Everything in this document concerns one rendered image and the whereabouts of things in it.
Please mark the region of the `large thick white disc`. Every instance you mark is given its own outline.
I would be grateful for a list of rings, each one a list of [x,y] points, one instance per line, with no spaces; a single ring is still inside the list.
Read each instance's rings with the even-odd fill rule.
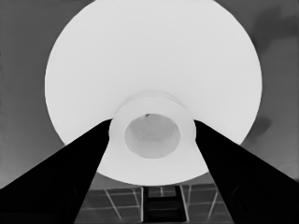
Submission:
[[[262,91],[249,35],[214,0],[95,0],[61,31],[45,75],[62,141],[107,121],[98,173],[142,186],[206,174],[196,123],[241,144]]]

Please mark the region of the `dark robot body block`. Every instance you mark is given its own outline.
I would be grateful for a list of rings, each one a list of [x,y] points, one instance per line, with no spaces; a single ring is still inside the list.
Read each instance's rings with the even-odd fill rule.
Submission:
[[[152,187],[142,188],[141,224],[180,224],[189,221],[181,186],[173,186],[171,195],[154,197]]]

